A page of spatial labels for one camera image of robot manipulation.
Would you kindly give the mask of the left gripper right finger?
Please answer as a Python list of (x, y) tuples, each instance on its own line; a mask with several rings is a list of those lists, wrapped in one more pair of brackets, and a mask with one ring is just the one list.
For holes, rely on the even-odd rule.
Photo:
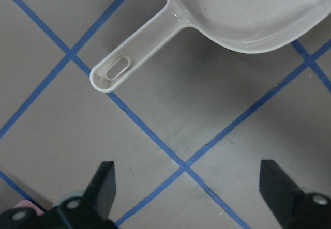
[(330, 228), (330, 197), (304, 192), (274, 160), (261, 161), (259, 192), (282, 228)]

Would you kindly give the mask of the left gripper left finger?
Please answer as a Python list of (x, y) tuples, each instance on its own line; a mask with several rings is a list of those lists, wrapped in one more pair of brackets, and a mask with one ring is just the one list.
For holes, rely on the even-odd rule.
[(114, 162), (104, 161), (84, 191), (66, 196), (55, 206), (55, 228), (114, 228), (108, 219), (113, 202)]

